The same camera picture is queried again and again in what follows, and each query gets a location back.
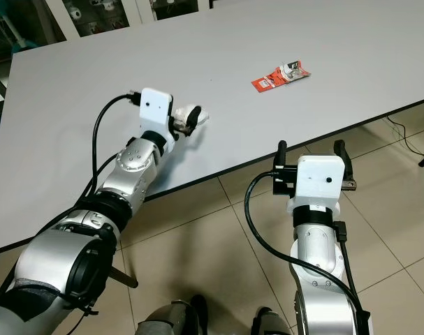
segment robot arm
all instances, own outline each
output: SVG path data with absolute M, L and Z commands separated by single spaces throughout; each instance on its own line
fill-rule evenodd
M 370 313 L 362 309 L 349 271 L 345 224 L 334 221 L 340 215 L 341 190 L 356 189 L 343 141 L 336 141 L 335 153 L 306 155 L 300 157 L 298 165 L 287 165 L 286 143 L 281 141 L 272 171 L 258 175 L 244 199 L 246 219 L 255 238 L 269 252 L 291 263 L 297 284 L 294 304 L 300 335 L 373 334 Z M 290 197 L 286 210 L 294 226 L 291 256 L 273 249 L 256 231 L 250 217 L 251 191 L 268 176 L 273 177 L 275 195 Z M 344 268 L 349 288 L 341 282 Z
M 143 89 L 140 101 L 133 102 L 141 105 L 139 138 L 118 153 L 114 170 L 96 192 L 21 253 L 13 280 L 0 292 L 0 334 L 51 334 L 75 308 L 95 313 L 91 307 L 105 288 L 120 234 L 178 133 L 190 135 L 207 119 L 199 106 L 172 113 L 173 97 L 153 89 Z

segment red snack wrapper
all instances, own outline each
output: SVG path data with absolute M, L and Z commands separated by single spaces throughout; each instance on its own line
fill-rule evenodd
M 270 75 L 266 75 L 252 82 L 258 92 L 264 92 L 268 89 L 274 89 L 277 86 L 289 84 L 290 82 L 310 76 L 311 73 L 303 70 L 300 61 L 294 61 L 287 65 L 281 65 L 275 68 Z

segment glass cabinet door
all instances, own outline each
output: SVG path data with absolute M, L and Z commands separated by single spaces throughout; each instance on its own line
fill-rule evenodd
M 129 27 L 121 0 L 62 1 L 81 37 Z
M 142 23 L 210 9 L 209 0 L 136 0 Z

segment white table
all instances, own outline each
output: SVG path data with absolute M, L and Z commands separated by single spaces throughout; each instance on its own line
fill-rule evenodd
M 310 78 L 251 81 L 302 60 Z M 424 99 L 424 0 L 250 1 L 16 54 L 0 129 L 0 248 L 71 206 L 91 177 L 100 109 L 129 89 L 171 93 L 211 115 L 175 149 L 150 194 L 179 188 Z M 116 104 L 101 164 L 137 133 Z

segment black cable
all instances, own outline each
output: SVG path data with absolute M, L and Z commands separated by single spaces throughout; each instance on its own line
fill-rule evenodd
M 417 151 L 415 151 L 415 150 L 413 150 L 410 146 L 409 146 L 409 144 L 407 143 L 407 136 L 406 136 L 406 127 L 404 126 L 404 124 L 399 124 L 398 122 L 395 122 L 395 121 L 392 121 L 391 119 L 390 119 L 390 117 L 387 117 L 387 120 L 389 120 L 390 122 L 392 122 L 393 124 L 395 124 L 396 126 L 401 126 L 402 127 L 402 129 L 404 130 L 404 143 L 406 144 L 406 146 L 407 146 L 407 148 L 409 148 L 409 150 L 410 151 L 412 151 L 414 154 L 417 154 L 417 155 L 420 155 L 420 156 L 424 156 L 424 154 L 422 154 L 421 152 L 417 152 Z
M 83 321 L 83 318 L 86 316 L 86 313 L 83 313 L 83 315 L 81 316 L 81 318 L 78 320 L 77 324 L 74 326 L 74 328 L 72 328 L 72 330 L 67 333 L 67 335 L 71 335 L 75 329 L 77 329 L 77 327 L 80 325 L 80 323 Z
M 98 135 L 98 128 L 100 126 L 101 119 L 103 118 L 106 111 L 114 105 L 117 101 L 120 101 L 122 99 L 132 99 L 133 96 L 131 94 L 122 94 L 121 96 L 117 96 L 113 98 L 109 103 L 106 104 L 105 107 L 101 110 L 100 114 L 97 117 L 97 120 L 95 122 L 94 126 L 94 132 L 92 133 L 92 187 L 89 192 L 90 195 L 93 195 L 96 188 L 97 188 L 97 135 Z
M 320 267 L 316 267 L 313 264 L 310 264 L 308 262 L 305 262 L 303 260 L 299 260 L 298 258 L 294 258 L 291 256 L 288 256 L 284 253 L 281 253 L 280 251 L 274 249 L 273 247 L 271 247 L 269 245 L 269 243 L 267 243 L 258 233 L 257 229 L 254 226 L 254 223 L 252 222 L 251 216 L 250 216 L 250 212 L 249 212 L 249 200 L 252 194 L 252 190 L 254 189 L 255 185 L 264 177 L 273 177 L 276 176 L 277 173 L 276 172 L 263 172 L 260 173 L 258 176 L 256 176 L 254 178 L 254 180 L 252 180 L 252 182 L 250 183 L 247 191 L 246 191 L 246 195 L 244 197 L 244 214 L 246 216 L 246 220 L 247 220 L 247 224 L 249 225 L 250 230 L 252 231 L 252 234 L 254 234 L 255 238 L 257 239 L 257 241 L 261 244 L 261 246 L 263 246 L 264 249 L 266 249 L 267 251 L 269 251 L 271 254 L 273 254 L 274 256 L 277 256 L 278 258 L 285 260 L 287 262 L 293 263 L 295 265 L 299 265 L 301 267 L 304 267 L 306 269 L 312 270 L 314 272 L 316 272 L 317 274 L 320 274 L 321 276 L 324 276 L 325 278 L 327 278 L 328 280 L 332 281 L 334 284 L 336 284 L 337 286 L 340 287 L 340 289 L 342 291 L 344 291 L 345 295 L 351 300 L 351 302 L 353 303 L 355 309 L 358 312 L 363 312 L 363 308 L 360 304 L 359 298 L 357 298 L 352 291 L 350 290 L 349 287 L 347 287 L 341 280 L 339 280 L 338 278 L 334 277 L 332 274 L 330 274 L 329 272 L 322 270 Z
M 112 155 L 111 157 L 109 157 L 107 159 L 106 162 L 104 162 L 102 164 L 102 166 L 98 169 L 98 171 L 96 172 L 96 176 L 98 176 L 105 168 L 106 166 L 108 166 L 109 163 L 111 163 L 114 158 L 117 156 L 117 154 Z M 89 188 L 92 185 L 92 179 L 89 181 L 89 183 L 86 185 L 85 189 L 83 190 L 81 196 L 78 198 L 77 202 L 79 200 L 81 200 L 84 196 L 86 196 L 87 192 L 89 191 Z M 35 236 L 38 236 L 39 234 L 45 232 L 47 229 L 51 228 L 53 225 L 57 224 L 61 219 L 65 218 L 66 216 L 68 216 L 72 211 L 75 211 L 79 209 L 77 205 L 72 206 L 71 208 L 61 212 L 60 214 L 58 214 L 57 216 L 55 216 L 52 220 L 50 220 L 48 223 L 46 223 L 37 233 Z M 16 268 L 16 263 L 12 266 L 12 268 L 10 269 L 10 271 L 7 274 L 7 277 L 5 278 L 5 280 L 3 281 L 3 283 L 0 286 L 0 296 L 5 293 L 8 289 L 8 286 L 10 286 L 11 282 L 13 281 L 13 279 L 15 278 L 15 268 Z
M 113 154 L 111 157 L 109 157 L 103 164 L 102 166 L 97 170 L 96 176 L 98 179 L 98 176 L 100 175 L 100 173 L 109 165 L 109 163 L 111 163 L 115 158 L 117 157 L 117 154 Z M 89 183 L 87 183 L 85 189 L 83 190 L 83 192 L 81 193 L 80 197 L 78 198 L 77 202 L 80 201 L 81 199 L 83 199 L 87 193 L 89 192 L 89 189 L 92 186 L 92 179 L 89 180 Z
M 358 293 L 356 292 L 356 288 L 354 286 L 353 276 L 351 275 L 350 262 L 349 262 L 349 254 L 346 252 L 346 246 L 344 241 L 339 242 L 340 250 L 342 252 L 342 257 L 344 258 L 344 266 L 346 279 L 349 281 L 349 287 L 356 299 L 359 299 Z

